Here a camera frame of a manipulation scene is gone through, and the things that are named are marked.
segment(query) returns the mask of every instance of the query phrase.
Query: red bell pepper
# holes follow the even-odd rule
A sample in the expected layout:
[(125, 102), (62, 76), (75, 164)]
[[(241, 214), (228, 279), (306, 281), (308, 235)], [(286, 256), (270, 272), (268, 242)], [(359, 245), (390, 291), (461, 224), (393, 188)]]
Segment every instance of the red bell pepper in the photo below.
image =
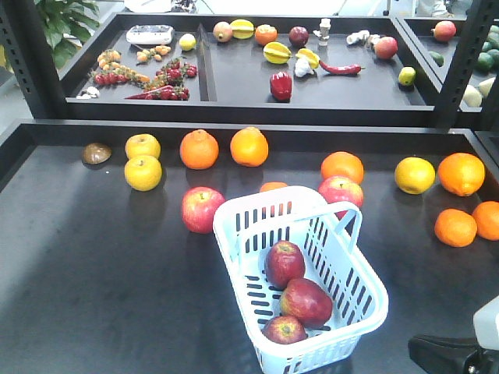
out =
[(291, 99), (292, 79), (287, 72), (276, 72), (271, 76), (271, 94), (277, 101)]

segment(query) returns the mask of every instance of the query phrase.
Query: orange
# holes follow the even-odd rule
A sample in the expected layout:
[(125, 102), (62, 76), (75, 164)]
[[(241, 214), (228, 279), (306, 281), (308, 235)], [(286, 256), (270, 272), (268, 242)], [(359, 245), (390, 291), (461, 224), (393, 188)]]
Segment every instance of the orange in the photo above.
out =
[(478, 227), (477, 234), (484, 239), (499, 240), (499, 202), (484, 201), (472, 213)]
[(485, 166), (469, 153), (453, 153), (440, 162), (437, 175), (442, 187), (457, 196), (469, 196), (482, 186)]
[(451, 247), (466, 247), (476, 236), (476, 222), (470, 214), (462, 210), (442, 210), (435, 222), (435, 235)]
[(267, 45), (278, 38), (278, 31), (271, 25), (259, 25), (255, 30), (255, 40), (259, 45)]
[(281, 189), (287, 187), (288, 185), (284, 182), (267, 182), (262, 184), (260, 187), (260, 192), (271, 191), (272, 189)]
[(218, 142), (205, 130), (189, 132), (180, 143), (180, 158), (189, 169), (211, 168), (218, 158)]
[(243, 166), (262, 165), (268, 157), (268, 142), (264, 134), (250, 126), (239, 130), (231, 139), (231, 155)]
[(322, 179), (327, 179), (333, 175), (343, 175), (359, 185), (364, 179), (364, 165), (355, 154), (339, 150), (324, 158), (320, 166), (320, 173)]

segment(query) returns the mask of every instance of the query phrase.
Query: red chili pepper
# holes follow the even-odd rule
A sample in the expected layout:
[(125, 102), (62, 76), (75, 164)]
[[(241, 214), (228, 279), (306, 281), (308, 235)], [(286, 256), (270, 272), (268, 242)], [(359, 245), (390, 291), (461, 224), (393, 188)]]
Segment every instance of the red chili pepper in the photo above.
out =
[(287, 72), (276, 72), (271, 76), (271, 94), (277, 101), (291, 99), (292, 79)]
[(322, 69), (326, 70), (330, 74), (335, 74), (335, 75), (356, 75), (360, 70), (362, 70), (362, 66), (354, 64), (354, 65), (347, 65), (347, 66), (329, 66), (326, 63), (322, 62), (319, 60), (319, 65)]

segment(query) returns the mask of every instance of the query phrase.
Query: white plastic basket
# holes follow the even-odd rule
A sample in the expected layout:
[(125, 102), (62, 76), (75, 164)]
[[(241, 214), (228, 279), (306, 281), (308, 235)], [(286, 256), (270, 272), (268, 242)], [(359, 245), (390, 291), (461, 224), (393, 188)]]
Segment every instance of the white plastic basket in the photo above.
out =
[[(346, 210), (339, 220), (334, 213)], [(352, 236), (345, 229), (353, 221)], [(378, 328), (388, 313), (388, 294), (356, 245), (362, 215), (352, 203), (327, 204), (315, 190), (290, 186), (222, 204), (214, 233), (246, 332), (265, 374), (290, 374), (347, 358), (359, 338)], [(283, 345), (261, 329), (279, 315), (282, 291), (265, 278), (264, 258), (278, 240), (296, 243), (306, 262), (305, 278), (333, 299), (332, 317), (308, 338)]]

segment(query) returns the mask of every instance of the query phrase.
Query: red apple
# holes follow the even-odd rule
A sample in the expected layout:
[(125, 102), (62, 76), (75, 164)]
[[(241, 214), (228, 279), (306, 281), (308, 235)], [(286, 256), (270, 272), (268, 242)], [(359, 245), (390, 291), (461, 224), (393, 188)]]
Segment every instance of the red apple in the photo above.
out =
[(306, 339), (303, 325), (293, 316), (275, 316), (265, 323), (262, 333), (274, 343), (291, 344)]
[[(360, 208), (364, 202), (362, 187), (349, 177), (343, 175), (332, 175), (331, 177), (324, 179), (319, 185), (318, 192), (328, 203), (349, 201)], [(342, 218), (345, 215), (345, 212), (338, 212), (337, 215), (339, 218)]]
[(213, 231), (213, 216), (225, 197), (210, 187), (194, 187), (182, 199), (182, 221), (187, 228), (198, 234)]
[(440, 21), (431, 30), (438, 41), (450, 41), (456, 33), (455, 24), (452, 21)]
[(289, 42), (293, 47), (303, 48), (309, 41), (309, 32), (303, 26), (294, 26), (289, 31)]
[(294, 316), (304, 327), (318, 329), (333, 314), (333, 301), (315, 282), (295, 278), (288, 282), (280, 299), (283, 316)]
[(398, 51), (397, 41), (393, 37), (382, 37), (374, 45), (374, 53), (378, 58), (389, 60)]
[(265, 256), (265, 275), (276, 288), (283, 290), (293, 278), (305, 275), (305, 260), (302, 251), (287, 240), (280, 240), (272, 245)]

